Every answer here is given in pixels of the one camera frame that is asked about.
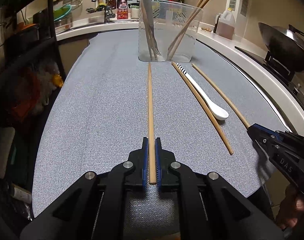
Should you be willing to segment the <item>right hand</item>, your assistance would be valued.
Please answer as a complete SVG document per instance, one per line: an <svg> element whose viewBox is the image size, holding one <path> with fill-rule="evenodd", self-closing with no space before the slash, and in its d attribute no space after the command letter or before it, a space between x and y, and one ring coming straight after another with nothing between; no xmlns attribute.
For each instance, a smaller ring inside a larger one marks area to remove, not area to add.
<svg viewBox="0 0 304 240"><path fill-rule="evenodd" d="M304 226L304 194L291 184L285 190L275 222L282 230Z"/></svg>

